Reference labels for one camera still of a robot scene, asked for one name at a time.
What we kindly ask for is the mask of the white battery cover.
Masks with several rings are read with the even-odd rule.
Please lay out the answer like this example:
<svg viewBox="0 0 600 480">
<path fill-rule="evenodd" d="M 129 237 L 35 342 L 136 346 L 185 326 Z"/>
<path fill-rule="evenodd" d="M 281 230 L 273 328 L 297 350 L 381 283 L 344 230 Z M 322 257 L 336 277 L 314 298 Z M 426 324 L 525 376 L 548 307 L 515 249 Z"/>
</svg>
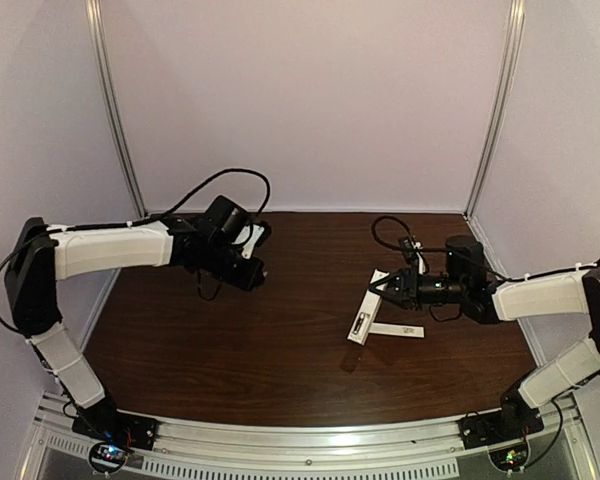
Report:
<svg viewBox="0 0 600 480">
<path fill-rule="evenodd" d="M 396 336 L 405 338 L 424 339 L 425 330 L 421 326 L 373 323 L 369 329 L 373 335 Z"/>
</svg>

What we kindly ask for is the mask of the white remote control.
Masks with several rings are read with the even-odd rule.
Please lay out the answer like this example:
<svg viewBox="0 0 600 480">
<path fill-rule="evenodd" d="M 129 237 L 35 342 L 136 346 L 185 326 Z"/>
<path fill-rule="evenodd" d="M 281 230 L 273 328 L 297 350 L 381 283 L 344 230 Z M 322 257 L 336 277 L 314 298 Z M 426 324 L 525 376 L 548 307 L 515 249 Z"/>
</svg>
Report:
<svg viewBox="0 0 600 480">
<path fill-rule="evenodd" d="M 372 334 L 369 333 L 369 329 L 373 323 L 375 323 L 377 314 L 379 313 L 381 307 L 382 299 L 377 295 L 371 293 L 369 291 L 369 284 L 367 285 L 367 289 L 362 298 L 361 304 L 358 308 L 358 311 L 354 317 L 354 320 L 349 329 L 347 340 L 358 345 L 364 345 L 368 339 L 368 337 Z M 368 315 L 364 326 L 361 328 L 360 332 L 357 335 L 352 334 L 354 323 L 358 317 L 358 315 L 364 312 Z"/>
</svg>

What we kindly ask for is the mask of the black silver battery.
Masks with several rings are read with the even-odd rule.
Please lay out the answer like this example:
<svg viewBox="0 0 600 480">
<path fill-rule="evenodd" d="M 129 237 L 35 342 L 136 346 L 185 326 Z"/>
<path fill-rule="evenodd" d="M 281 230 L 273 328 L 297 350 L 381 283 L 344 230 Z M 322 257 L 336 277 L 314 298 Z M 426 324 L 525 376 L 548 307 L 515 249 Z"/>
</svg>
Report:
<svg viewBox="0 0 600 480">
<path fill-rule="evenodd" d="M 364 326 L 364 324 L 366 322 L 367 317 L 368 317 L 368 315 L 364 312 L 361 312 L 358 315 L 358 317 L 354 323 L 354 326 L 353 326 L 353 330 L 352 330 L 353 335 L 357 335 L 360 332 L 361 328 Z"/>
</svg>

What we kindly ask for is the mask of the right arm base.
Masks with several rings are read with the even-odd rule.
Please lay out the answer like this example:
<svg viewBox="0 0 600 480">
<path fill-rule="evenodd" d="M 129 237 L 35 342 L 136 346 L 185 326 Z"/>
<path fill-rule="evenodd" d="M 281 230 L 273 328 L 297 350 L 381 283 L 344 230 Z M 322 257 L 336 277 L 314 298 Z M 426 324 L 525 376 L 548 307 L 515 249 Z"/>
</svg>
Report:
<svg viewBox="0 0 600 480">
<path fill-rule="evenodd" d="M 510 426 L 505 424 L 500 410 L 469 412 L 457 421 L 457 426 L 465 450 L 486 447 L 491 465 L 507 475 L 522 473 L 527 468 L 531 463 L 529 436 L 544 430 L 538 414 L 521 426 Z"/>
</svg>

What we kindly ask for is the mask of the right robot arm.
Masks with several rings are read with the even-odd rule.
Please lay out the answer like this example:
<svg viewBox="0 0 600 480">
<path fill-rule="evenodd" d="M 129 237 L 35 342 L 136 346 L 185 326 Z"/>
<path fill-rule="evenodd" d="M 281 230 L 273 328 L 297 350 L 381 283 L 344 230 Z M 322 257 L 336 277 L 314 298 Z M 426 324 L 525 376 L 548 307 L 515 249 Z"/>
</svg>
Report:
<svg viewBox="0 0 600 480">
<path fill-rule="evenodd" d="M 368 290 L 403 309 L 456 305 L 460 314 L 483 325 L 567 313 L 588 316 L 588 336 L 536 368 L 507 390 L 500 401 L 500 425 L 520 432 L 538 409 L 600 375 L 600 258 L 554 271 L 509 278 L 488 268 L 484 249 L 470 236 L 446 240 L 445 270 L 420 270 L 420 250 L 403 238 L 406 267 L 372 282 Z"/>
</svg>

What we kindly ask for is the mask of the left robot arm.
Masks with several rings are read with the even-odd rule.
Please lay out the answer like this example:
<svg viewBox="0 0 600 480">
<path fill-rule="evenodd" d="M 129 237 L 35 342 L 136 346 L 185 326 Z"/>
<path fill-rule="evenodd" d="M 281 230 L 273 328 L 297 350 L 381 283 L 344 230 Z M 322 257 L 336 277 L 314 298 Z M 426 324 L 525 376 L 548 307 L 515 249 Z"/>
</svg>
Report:
<svg viewBox="0 0 600 480">
<path fill-rule="evenodd" d="M 63 323 L 58 282 L 105 270 L 182 267 L 250 292 L 265 281 L 254 252 L 271 233 L 268 222 L 222 195 L 190 219 L 168 211 L 126 223 L 66 226 L 32 217 L 0 264 L 12 318 L 6 327 L 32 347 L 91 435 L 112 440 L 125 422 Z"/>
</svg>

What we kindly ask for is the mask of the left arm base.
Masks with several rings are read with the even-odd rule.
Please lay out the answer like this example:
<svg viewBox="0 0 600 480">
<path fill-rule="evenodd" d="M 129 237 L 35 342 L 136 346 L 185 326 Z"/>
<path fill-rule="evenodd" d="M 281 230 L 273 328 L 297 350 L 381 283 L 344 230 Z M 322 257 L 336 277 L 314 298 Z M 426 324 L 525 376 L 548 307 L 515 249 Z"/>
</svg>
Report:
<svg viewBox="0 0 600 480">
<path fill-rule="evenodd" d="M 74 433 L 94 439 L 87 461 L 97 473 L 109 476 L 120 471 L 136 452 L 153 449 L 158 420 L 151 417 L 117 412 L 112 426 L 95 426 L 78 416 L 73 420 Z"/>
</svg>

